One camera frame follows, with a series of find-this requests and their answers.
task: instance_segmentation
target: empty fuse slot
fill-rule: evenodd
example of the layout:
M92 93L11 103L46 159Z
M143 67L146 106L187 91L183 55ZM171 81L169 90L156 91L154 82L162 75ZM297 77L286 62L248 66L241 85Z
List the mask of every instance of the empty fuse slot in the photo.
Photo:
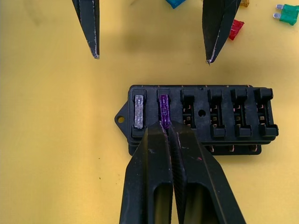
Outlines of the empty fuse slot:
M211 135L212 137L225 137L225 126L222 122L222 91L221 89L208 90L208 100L210 103Z
M256 109L259 120L259 131L263 137L275 137L278 135L278 127L270 120L268 103L273 99L272 89L261 88L255 90Z
M237 137L250 137L251 126L246 124L245 101L247 99L246 89L235 89L231 91L233 110L235 118L235 134Z
M194 121L194 97L184 97L183 123L191 128L196 128Z
M221 101L210 103L211 124L214 127L224 127L222 123Z

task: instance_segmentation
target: metal terminal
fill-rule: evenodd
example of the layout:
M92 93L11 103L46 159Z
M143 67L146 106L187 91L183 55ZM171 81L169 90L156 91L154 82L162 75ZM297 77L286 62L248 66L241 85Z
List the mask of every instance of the metal terminal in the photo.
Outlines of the metal terminal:
M170 125L170 112L168 95L159 96L161 123L164 129L168 129Z
M143 128L143 95L135 96L135 122L134 127Z
M234 150L235 150L235 146L234 146L234 145L229 146L228 150L229 150L230 152L234 152Z
M278 4L276 5L276 8L282 10L284 8L284 5Z
M276 18L276 19L280 19L281 14L280 13L274 13L273 17Z
M257 145L251 145L250 150L251 150L251 152L256 152L257 151Z
M213 153L215 151L213 146L210 146L209 148L210 148L211 153Z

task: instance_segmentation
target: green fuse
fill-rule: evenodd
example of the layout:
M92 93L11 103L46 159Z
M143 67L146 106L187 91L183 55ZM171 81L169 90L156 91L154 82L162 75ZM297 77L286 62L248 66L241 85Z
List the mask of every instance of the green fuse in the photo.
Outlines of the green fuse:
M290 5L276 5L277 9L281 9L280 13L274 13L273 17L279 19L279 21L287 22L292 26L297 22L299 14L299 6Z

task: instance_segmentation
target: red fuse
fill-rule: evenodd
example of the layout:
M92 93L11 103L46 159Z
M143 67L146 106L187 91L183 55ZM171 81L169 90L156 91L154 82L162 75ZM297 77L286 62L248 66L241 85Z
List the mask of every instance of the red fuse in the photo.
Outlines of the red fuse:
M238 35L240 29L244 25L244 22L234 20L232 28L230 29L229 38L233 41L235 37Z

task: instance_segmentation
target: blue fuse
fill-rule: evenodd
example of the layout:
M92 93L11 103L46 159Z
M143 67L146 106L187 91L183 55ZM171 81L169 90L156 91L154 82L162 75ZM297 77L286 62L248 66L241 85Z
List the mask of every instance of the blue fuse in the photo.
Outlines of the blue fuse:
M170 125L170 112L168 95L159 96L161 124L164 129L168 129Z
M172 8L178 7L180 4L182 4L185 0L166 0Z

